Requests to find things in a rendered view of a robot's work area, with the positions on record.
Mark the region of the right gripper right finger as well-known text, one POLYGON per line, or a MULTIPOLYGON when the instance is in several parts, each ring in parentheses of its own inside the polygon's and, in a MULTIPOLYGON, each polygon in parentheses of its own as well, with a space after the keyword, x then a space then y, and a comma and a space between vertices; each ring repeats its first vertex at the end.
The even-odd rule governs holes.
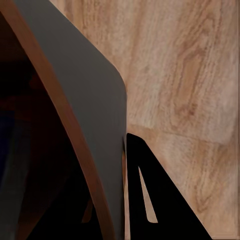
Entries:
POLYGON ((212 240, 146 142, 126 136, 130 240, 212 240), (147 219, 139 168, 158 223, 147 219))

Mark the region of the trash can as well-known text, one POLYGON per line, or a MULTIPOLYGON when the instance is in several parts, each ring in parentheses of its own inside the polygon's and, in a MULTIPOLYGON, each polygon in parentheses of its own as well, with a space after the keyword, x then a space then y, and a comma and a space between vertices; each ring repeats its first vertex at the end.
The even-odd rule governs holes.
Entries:
POLYGON ((115 66, 50 0, 0 0, 0 102, 34 66, 67 136, 27 170, 14 240, 25 240, 80 164, 103 240, 125 240, 127 91, 115 66))

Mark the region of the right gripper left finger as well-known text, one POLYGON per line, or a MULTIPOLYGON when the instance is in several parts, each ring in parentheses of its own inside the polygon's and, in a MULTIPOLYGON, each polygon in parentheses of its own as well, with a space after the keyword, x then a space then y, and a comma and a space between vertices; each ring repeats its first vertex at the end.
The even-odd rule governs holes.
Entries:
POLYGON ((82 223, 89 197, 78 164, 25 240, 103 240, 94 205, 91 220, 82 223))

